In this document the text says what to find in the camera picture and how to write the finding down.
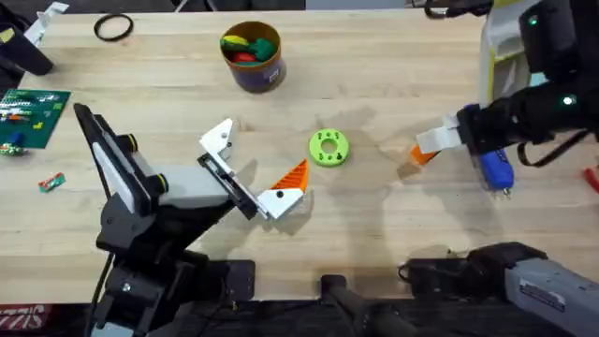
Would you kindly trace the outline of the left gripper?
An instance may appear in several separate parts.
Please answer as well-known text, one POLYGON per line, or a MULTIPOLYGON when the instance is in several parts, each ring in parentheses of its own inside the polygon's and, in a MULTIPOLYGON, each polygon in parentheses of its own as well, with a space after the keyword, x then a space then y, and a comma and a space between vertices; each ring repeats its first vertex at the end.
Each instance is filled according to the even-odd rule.
MULTIPOLYGON (((206 132, 199 144, 208 154, 202 155, 194 166, 156 165, 155 172, 162 174, 168 191, 159 197, 160 206, 178 209, 216 207, 231 201, 247 219, 259 214, 255 199, 248 189, 228 174, 212 157, 227 161, 232 152, 234 122, 227 118, 206 132)), ((261 192, 257 201, 267 217, 278 220, 291 211, 304 197, 309 178, 309 165, 303 159, 269 189, 261 192)))

